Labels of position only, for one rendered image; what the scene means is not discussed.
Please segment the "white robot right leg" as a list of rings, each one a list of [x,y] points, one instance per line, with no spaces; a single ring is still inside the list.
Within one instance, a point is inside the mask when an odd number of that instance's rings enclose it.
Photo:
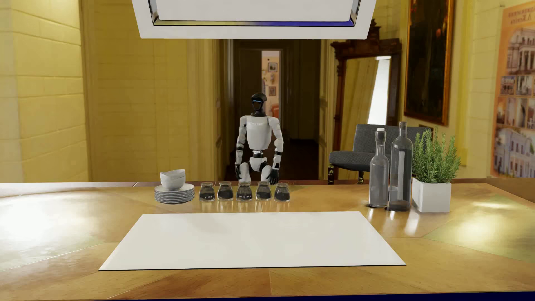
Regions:
[[[245,162],[243,160],[242,157],[238,157],[238,155],[236,155],[236,158],[235,158],[235,164],[240,164],[240,169],[241,169],[241,179],[238,181],[238,182],[241,182],[241,181],[250,181],[251,182],[251,160],[253,159],[253,156],[251,156],[249,158],[249,160],[247,162]]]

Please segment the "white robot leg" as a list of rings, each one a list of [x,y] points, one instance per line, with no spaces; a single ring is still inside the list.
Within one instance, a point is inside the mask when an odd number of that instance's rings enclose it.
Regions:
[[[261,181],[267,181],[269,184],[271,184],[271,171],[272,171],[272,168],[268,164],[267,158],[264,157],[262,159],[258,171],[261,174]]]
[[[240,169],[241,169],[241,179],[238,181],[238,182],[241,182],[241,181],[250,181],[251,182],[251,160],[253,159],[253,156],[251,156],[249,158],[249,160],[247,162],[245,162],[243,160],[242,157],[238,157],[238,155],[236,155],[236,158],[235,158],[235,164],[240,164]]]

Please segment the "white robot left leg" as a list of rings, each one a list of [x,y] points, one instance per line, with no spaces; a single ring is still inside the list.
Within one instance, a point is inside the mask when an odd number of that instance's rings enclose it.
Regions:
[[[268,164],[267,158],[264,157],[262,159],[258,171],[261,174],[261,181],[267,181],[269,184],[271,184],[271,171],[272,171],[272,168]]]

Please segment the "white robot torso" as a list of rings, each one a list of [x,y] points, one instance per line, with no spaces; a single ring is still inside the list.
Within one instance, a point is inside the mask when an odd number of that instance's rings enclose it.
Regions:
[[[246,140],[251,150],[263,151],[271,143],[272,129],[268,116],[246,116]]]

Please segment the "white ceramic bowl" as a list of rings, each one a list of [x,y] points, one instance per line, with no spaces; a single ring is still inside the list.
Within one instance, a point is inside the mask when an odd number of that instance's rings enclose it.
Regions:
[[[186,177],[171,177],[161,179],[161,185],[167,190],[179,190],[181,189],[186,182]]]
[[[175,169],[165,172],[160,172],[160,181],[175,181],[178,178],[184,177],[186,174],[185,169]]]

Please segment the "white rectangular mat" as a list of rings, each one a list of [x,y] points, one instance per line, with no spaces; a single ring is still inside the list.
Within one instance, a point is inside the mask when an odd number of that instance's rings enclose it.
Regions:
[[[360,212],[144,214],[104,270],[403,266]]]

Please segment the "stack of grey plates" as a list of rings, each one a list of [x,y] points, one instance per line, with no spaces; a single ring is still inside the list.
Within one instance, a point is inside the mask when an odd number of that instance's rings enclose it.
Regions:
[[[195,198],[195,186],[186,183],[177,190],[170,190],[160,185],[155,187],[154,193],[156,201],[160,203],[178,204],[190,202]]]

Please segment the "black robot head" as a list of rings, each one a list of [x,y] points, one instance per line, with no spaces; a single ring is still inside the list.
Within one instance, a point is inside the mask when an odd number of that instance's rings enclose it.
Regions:
[[[266,113],[264,111],[264,103],[267,101],[267,97],[264,93],[255,93],[251,97],[251,103],[253,112],[251,113],[251,116],[253,117],[266,117]]]

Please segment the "grey upholstered chair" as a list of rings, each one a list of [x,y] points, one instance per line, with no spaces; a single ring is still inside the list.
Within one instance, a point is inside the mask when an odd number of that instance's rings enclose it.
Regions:
[[[391,146],[398,137],[398,127],[388,125],[360,124],[356,126],[352,151],[334,151],[330,153],[328,167],[328,184],[334,184],[334,168],[358,172],[358,181],[363,181],[364,172],[370,171],[370,161],[376,154],[376,131],[385,129],[385,156],[391,159]]]

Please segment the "short glass bottle with stopper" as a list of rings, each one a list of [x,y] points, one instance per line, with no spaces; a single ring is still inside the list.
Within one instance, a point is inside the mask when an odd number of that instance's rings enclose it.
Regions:
[[[390,163],[385,155],[386,132],[383,127],[376,131],[376,152],[370,161],[369,206],[384,208],[388,201]]]

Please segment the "tall clear glass bottle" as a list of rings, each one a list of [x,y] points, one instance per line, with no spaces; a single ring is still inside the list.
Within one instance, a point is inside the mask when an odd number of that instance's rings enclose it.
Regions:
[[[412,142],[407,137],[407,123],[399,122],[398,137],[391,145],[389,210],[396,212],[410,210],[412,150]]]

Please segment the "white range hood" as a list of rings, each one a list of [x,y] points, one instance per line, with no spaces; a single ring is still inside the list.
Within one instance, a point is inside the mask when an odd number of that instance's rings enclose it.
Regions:
[[[132,0],[141,38],[357,39],[377,0]]]

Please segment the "white square plant pot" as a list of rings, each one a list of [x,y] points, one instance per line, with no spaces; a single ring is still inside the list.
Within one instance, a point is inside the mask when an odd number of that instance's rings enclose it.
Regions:
[[[414,177],[411,200],[421,213],[449,213],[451,183],[425,183]]]

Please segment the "green rosemary plant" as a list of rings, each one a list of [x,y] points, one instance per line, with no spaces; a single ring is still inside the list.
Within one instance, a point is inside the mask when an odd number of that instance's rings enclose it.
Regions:
[[[461,158],[457,155],[455,136],[446,143],[446,134],[438,129],[417,133],[413,148],[412,174],[423,183],[451,183],[458,175]]]

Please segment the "poster with building photos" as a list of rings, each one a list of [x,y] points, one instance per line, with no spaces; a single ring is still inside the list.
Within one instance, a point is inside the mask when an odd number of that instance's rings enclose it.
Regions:
[[[502,13],[491,175],[535,178],[535,0]]]

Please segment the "mirror with carved wooden frame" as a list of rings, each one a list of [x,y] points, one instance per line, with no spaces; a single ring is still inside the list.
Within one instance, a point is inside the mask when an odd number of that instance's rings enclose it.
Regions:
[[[338,179],[362,181],[365,172],[347,171],[330,163],[335,151],[352,151],[359,124],[398,126],[402,43],[399,38],[382,38],[381,25],[372,18],[364,40],[322,40],[320,65],[320,108],[325,124],[322,149],[325,178],[329,184]],[[384,116],[371,122],[373,93],[386,95],[379,106]]]

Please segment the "dark painting in gold frame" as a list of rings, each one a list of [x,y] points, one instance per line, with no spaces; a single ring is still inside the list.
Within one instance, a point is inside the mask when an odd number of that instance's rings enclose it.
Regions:
[[[455,0],[410,0],[405,116],[446,126]]]

